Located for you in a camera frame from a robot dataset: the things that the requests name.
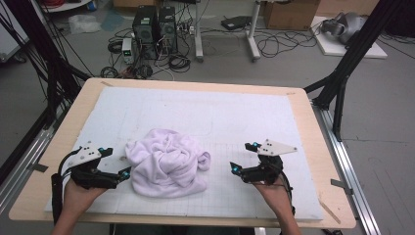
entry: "crumpled white cloth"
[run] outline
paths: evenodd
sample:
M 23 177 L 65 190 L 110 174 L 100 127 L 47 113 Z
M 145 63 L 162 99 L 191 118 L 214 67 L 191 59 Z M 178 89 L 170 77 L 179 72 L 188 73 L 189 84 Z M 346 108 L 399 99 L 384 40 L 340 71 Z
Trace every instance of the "crumpled white cloth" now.
M 125 152 L 133 188 L 140 195 L 178 198 L 207 189 L 197 171 L 209 170 L 210 154 L 188 135 L 153 129 L 142 141 L 128 142 Z

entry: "human arm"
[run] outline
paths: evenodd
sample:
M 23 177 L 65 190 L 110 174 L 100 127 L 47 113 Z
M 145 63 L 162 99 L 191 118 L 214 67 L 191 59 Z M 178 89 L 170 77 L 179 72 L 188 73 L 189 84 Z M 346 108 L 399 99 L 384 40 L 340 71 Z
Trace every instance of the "human arm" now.
M 255 184 L 266 204 L 275 212 L 284 235 L 301 234 L 291 208 L 290 199 L 280 177 L 273 185 Z
M 107 189 L 84 189 L 69 180 L 65 186 L 64 206 L 52 235 L 70 235 L 80 216 L 91 207 L 92 203 Z

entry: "concrete floor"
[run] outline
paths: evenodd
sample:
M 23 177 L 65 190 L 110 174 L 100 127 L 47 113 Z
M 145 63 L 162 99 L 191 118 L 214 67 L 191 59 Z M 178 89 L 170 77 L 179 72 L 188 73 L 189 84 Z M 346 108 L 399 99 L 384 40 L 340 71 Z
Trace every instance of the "concrete floor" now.
M 108 39 L 117 31 L 131 27 L 132 21 L 121 19 L 111 9 L 89 13 L 83 9 L 58 16 L 92 14 L 106 29 L 95 33 L 67 35 L 74 50 L 94 74 L 109 65 Z M 220 28 L 221 18 L 203 19 L 204 26 Z M 318 46 L 298 47 L 275 58 L 261 58 L 252 63 L 251 53 L 243 34 L 220 32 L 203 34 L 205 60 L 198 63 L 191 51 L 191 69 L 174 73 L 174 80 L 252 84 L 265 86 L 305 87 L 330 74 L 340 57 L 323 56 Z M 415 46 L 388 41 L 392 46 L 415 56 Z M 347 84 L 342 136 L 350 160 L 359 178 L 370 208 L 383 234 L 412 234 L 415 231 L 415 73 L 414 59 L 383 42 L 378 44 L 388 54 L 385 60 L 364 59 Z M 68 49 L 71 63 L 84 70 Z M 117 69 L 125 68 L 118 63 Z M 41 86 L 30 63 L 0 64 L 0 123 L 2 140 L 0 164 L 10 155 L 19 141 L 46 107 Z M 167 72 L 152 79 L 172 80 Z M 309 94 L 314 98 L 318 92 Z M 48 233 L 52 223 L 12 221 L 8 211 L 0 215 L 0 234 Z M 357 227 L 343 230 L 344 234 L 364 234 Z M 108 224 L 77 226 L 75 234 L 108 233 Z M 318 229 L 303 229 L 303 234 L 323 234 Z M 277 229 L 268 229 L 275 234 Z

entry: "metal frame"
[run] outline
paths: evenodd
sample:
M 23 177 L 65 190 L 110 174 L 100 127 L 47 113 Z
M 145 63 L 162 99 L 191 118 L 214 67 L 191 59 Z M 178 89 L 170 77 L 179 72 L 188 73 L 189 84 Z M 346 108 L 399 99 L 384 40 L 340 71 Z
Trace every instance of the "metal frame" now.
M 21 160 L 10 172 L 7 180 L 0 187 L 0 214 L 14 198 L 15 194 L 23 189 L 23 185 L 28 180 L 33 169 L 31 165 L 36 165 L 49 145 L 57 127 L 52 125 L 38 132 L 33 142 L 28 146 Z
M 390 19 L 407 2 L 408 0 L 380 0 L 363 28 L 354 35 L 355 37 L 353 36 L 354 39 L 335 70 L 327 77 L 304 88 L 305 92 L 309 93 L 323 87 L 318 97 L 313 99 L 313 104 L 323 110 L 328 110 L 330 103 L 337 97 L 333 131 L 338 141 L 342 141 L 340 132 L 347 81 Z
M 366 234 L 378 234 L 381 232 L 379 230 L 378 224 L 375 220 L 372 211 L 370 210 L 369 204 L 366 201 L 363 190 L 360 186 L 360 183 L 357 179 L 357 175 L 354 172 L 353 166 L 351 165 L 350 159 L 348 157 L 346 147 L 343 142 L 337 140 L 335 133 L 331 130 L 333 125 L 333 118 L 329 111 L 317 111 L 317 114 L 321 116 L 322 121 L 324 122 L 324 128 L 327 131 L 327 135 L 332 144 L 333 151 L 336 155 L 338 166 L 341 168 L 343 177 L 348 189 L 352 189 L 352 195 L 350 195 L 354 201 L 355 208 L 359 213 L 360 221 L 363 225 Z

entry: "table leg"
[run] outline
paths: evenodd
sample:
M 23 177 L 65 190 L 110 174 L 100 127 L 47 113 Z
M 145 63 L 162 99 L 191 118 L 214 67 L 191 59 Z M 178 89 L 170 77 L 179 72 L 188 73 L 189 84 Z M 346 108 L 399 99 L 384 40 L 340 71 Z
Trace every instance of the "table leg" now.
M 196 48 L 196 60 L 198 62 L 204 61 L 204 49 L 202 48 L 202 36 L 201 36 L 201 19 L 199 16 L 199 5 L 201 0 L 196 1 L 196 28 L 195 28 L 195 48 Z
M 253 12 L 253 19 L 251 21 L 251 29 L 250 31 L 247 31 L 248 42 L 250 43 L 251 51 L 253 52 L 253 62 L 255 62 L 256 60 L 260 58 L 259 51 L 258 51 L 258 48 L 256 47 L 256 43 L 254 40 L 256 20 L 258 19 L 259 8 L 260 8 L 260 1 L 256 0 L 254 2 L 254 12 Z

